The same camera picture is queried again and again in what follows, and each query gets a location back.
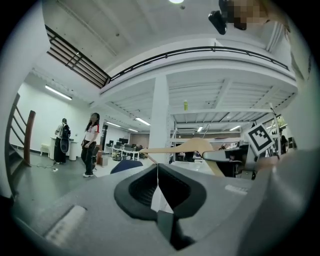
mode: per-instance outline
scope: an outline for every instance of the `white sneaker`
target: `white sneaker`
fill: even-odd
[[[83,174],[83,177],[85,177],[85,178],[89,178],[89,177],[92,177],[92,176],[94,176],[94,174],[90,174],[90,175],[88,175],[88,174]]]

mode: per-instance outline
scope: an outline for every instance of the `wooden hanger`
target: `wooden hanger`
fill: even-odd
[[[212,145],[203,138],[191,138],[187,140],[185,143],[175,146],[175,147],[165,147],[165,148],[143,148],[140,150],[140,153],[181,153],[181,152],[195,152],[198,151],[199,154],[202,156],[204,152],[207,151],[214,151]],[[150,156],[148,158],[157,163],[154,159]],[[214,175],[218,177],[224,177],[224,174],[217,166],[215,161],[205,160],[210,169],[213,171]]]

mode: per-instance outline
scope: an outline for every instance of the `gray plastic surface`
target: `gray plastic surface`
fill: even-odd
[[[86,208],[87,213],[65,243],[65,248],[72,253],[86,256],[173,253],[175,250],[155,222],[132,219],[114,199],[114,189],[119,181],[137,172],[126,170],[87,182],[42,212],[30,226],[43,235],[73,205],[79,205]]]
[[[204,238],[226,220],[246,196],[237,191],[227,190],[226,186],[249,190],[253,184],[252,180],[221,178],[171,164],[166,164],[166,166],[170,166],[172,170],[199,182],[206,190],[205,203],[198,212],[193,217],[179,220],[183,234],[196,241]]]
[[[184,235],[198,240],[175,251],[152,221],[131,219],[114,200],[116,184],[133,175],[127,170],[94,179],[43,212],[33,228],[46,231],[72,205],[88,209],[66,248],[77,255],[246,256],[265,253],[306,212],[319,180],[320,150],[296,151],[273,170],[258,172],[255,181],[215,177],[177,166],[177,172],[201,182],[207,200],[193,216],[180,220]],[[230,195],[225,185],[249,188],[246,196]]]

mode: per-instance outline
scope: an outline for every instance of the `white stool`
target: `white stool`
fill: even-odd
[[[48,157],[50,157],[50,150],[49,150],[49,145],[47,144],[41,144],[41,148],[40,148],[40,156],[42,156],[42,153],[48,153]]]

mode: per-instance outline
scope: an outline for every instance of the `black pants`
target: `black pants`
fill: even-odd
[[[85,164],[85,174],[86,175],[92,175],[93,174],[93,164],[92,164],[92,157],[93,157],[93,151],[96,147],[96,142],[92,142],[88,148],[85,147],[86,144],[88,144],[89,141],[85,140],[82,146],[82,152],[81,152],[81,159]]]
[[[57,163],[65,163],[66,162],[66,153],[61,151],[61,139],[56,138],[54,144],[54,161]]]

